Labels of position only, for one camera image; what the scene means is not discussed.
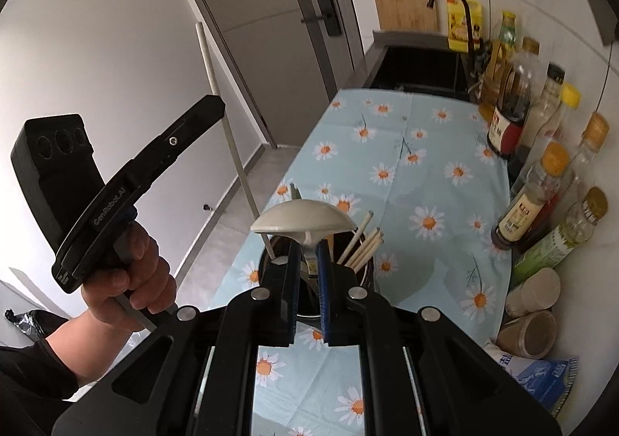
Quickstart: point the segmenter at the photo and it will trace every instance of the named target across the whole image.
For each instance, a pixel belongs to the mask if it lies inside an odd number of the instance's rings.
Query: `screw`
[[[424,321],[435,323],[441,318],[441,312],[433,306],[427,306],[422,310],[422,318]]]
[[[367,295],[368,292],[361,286],[355,286],[349,289],[349,297],[353,300],[363,300]]]
[[[254,300],[266,300],[270,297],[270,291],[265,287],[257,287],[251,292],[251,297]]]
[[[191,321],[197,315],[196,309],[191,305],[182,306],[176,313],[179,321]]]

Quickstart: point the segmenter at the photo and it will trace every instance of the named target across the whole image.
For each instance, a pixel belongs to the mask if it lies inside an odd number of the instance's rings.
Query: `human arm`
[[[131,305],[157,313],[176,298],[176,282],[168,263],[159,256],[157,242],[138,223],[128,233],[134,261],[128,269],[100,270],[82,285],[88,310],[63,324],[47,342],[60,361],[73,371],[79,385],[100,378],[129,336],[144,327],[114,300],[133,290]]]

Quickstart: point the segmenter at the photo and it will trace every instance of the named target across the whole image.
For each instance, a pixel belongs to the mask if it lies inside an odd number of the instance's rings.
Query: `door handle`
[[[320,8],[320,15],[311,15],[301,20],[303,24],[314,24],[316,22],[323,21],[324,27],[327,30],[329,36],[341,36],[342,27],[340,21],[337,18],[335,11],[335,4],[333,0],[317,0],[318,7]]]
[[[301,19],[303,24],[313,24],[314,22],[326,21],[330,19],[331,15],[314,15],[313,17],[308,17],[307,19]]]

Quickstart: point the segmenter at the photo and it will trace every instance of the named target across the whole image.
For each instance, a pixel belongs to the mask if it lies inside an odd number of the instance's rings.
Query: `yellow package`
[[[473,40],[475,48],[479,48],[479,37],[482,35],[484,14],[482,5],[476,0],[466,0],[470,7],[470,18],[473,25]],[[469,36],[466,29],[466,15],[461,1],[447,0],[448,36],[450,48],[456,52],[469,50]]]

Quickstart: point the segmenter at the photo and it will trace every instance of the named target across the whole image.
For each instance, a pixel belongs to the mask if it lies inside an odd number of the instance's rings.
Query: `condiment bottle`
[[[561,178],[559,189],[544,204],[528,232],[522,237],[518,246],[521,251],[529,249],[553,227],[561,223],[573,204],[584,200],[587,192],[595,184],[592,169],[593,158],[597,155],[608,133],[609,123],[599,113],[593,113],[583,132],[583,139],[576,149],[576,155],[571,159]]]
[[[544,204],[556,193],[568,163],[569,155],[565,148],[551,141],[540,161],[529,170],[522,190],[491,230],[496,247],[507,250],[516,245]]]
[[[540,96],[531,102],[524,129],[518,140],[518,146],[507,166],[510,181],[515,181],[522,170],[522,166],[527,161],[528,153],[535,142],[535,137],[540,128],[559,109],[561,104],[561,86],[563,85],[564,78],[565,71],[556,64],[550,63],[544,89]]]
[[[511,67],[503,71],[488,130],[488,145],[503,159],[509,159],[516,150],[531,100],[538,92],[542,70],[537,58],[539,48],[539,42],[526,36],[522,40],[522,51],[514,55]]]
[[[512,269],[513,284],[520,284],[544,267],[555,268],[575,247],[593,235],[609,210],[604,192],[594,186],[583,202],[572,205],[564,221],[529,249]]]
[[[610,130],[609,123],[597,112],[592,113],[578,145],[576,155],[561,179],[557,192],[556,207],[551,211],[552,226],[558,225],[568,209],[576,202],[582,202],[595,185],[593,159],[598,154]]]
[[[503,11],[503,22],[496,38],[492,41],[490,63],[484,72],[479,113],[486,122],[491,122],[494,106],[499,97],[501,78],[505,64],[516,49],[516,15]]]
[[[564,84],[561,88],[561,103],[559,104],[559,107],[548,119],[548,121],[537,131],[535,141],[530,152],[528,153],[527,159],[511,187],[510,196],[512,198],[515,197],[524,186],[528,170],[534,162],[537,162],[542,157],[544,150],[551,140],[556,139],[561,142],[564,147],[570,147],[569,141],[567,140],[568,131],[565,127],[569,127],[571,125],[571,120],[575,115],[580,101],[581,93],[578,89],[569,83]]]

